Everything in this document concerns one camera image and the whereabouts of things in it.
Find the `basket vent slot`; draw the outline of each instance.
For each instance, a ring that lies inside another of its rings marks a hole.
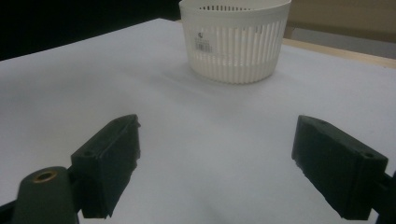
[[[230,7],[230,6],[206,6],[199,7],[201,10],[208,11],[250,11],[251,8],[248,7]]]

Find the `plastic basket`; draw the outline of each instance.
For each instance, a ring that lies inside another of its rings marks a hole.
[[[183,0],[179,6],[195,72],[235,84],[273,74],[290,0]]]

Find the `black wall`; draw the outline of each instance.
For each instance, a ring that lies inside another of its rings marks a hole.
[[[0,61],[116,31],[179,20],[180,0],[2,0]]]

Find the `wooden table edge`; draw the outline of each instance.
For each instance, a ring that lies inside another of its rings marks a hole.
[[[330,48],[326,46],[321,46],[321,45],[316,45],[316,44],[311,44],[311,43],[306,43],[298,40],[293,40],[293,39],[287,39],[283,38],[282,44],[299,48],[299,49],[307,49],[311,50],[314,52],[318,53],[324,53],[340,58],[345,58],[345,59],[350,59],[350,60],[355,60],[355,61],[360,61],[364,63],[371,63],[371,64],[376,64],[388,68],[396,68],[396,60],[394,59],[389,59],[389,58],[383,58],[379,56],[374,56],[370,54],[363,54],[363,53],[358,53],[358,52],[353,52],[345,49],[335,49],[335,48]]]

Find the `white tabletop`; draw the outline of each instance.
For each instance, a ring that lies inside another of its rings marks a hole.
[[[81,223],[350,223],[291,159],[297,117],[381,152],[391,175],[395,99],[395,69],[288,46],[261,82],[213,82],[189,68],[180,23],[149,21],[0,62],[0,204],[134,113],[142,157],[131,182],[113,218]]]

